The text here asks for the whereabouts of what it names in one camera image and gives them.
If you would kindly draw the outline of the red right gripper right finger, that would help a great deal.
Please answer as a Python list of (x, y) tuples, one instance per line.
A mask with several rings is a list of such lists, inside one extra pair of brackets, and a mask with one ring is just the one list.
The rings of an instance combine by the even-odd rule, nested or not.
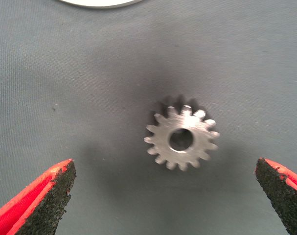
[(259, 158), (255, 175), (288, 234), (297, 235), (297, 174), (275, 161)]

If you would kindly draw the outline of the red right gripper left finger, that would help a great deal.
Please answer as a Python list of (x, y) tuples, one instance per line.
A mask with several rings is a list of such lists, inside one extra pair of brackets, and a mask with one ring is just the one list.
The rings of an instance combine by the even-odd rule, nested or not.
[(0, 208), (0, 235), (53, 235), (71, 199), (72, 159), (59, 162)]

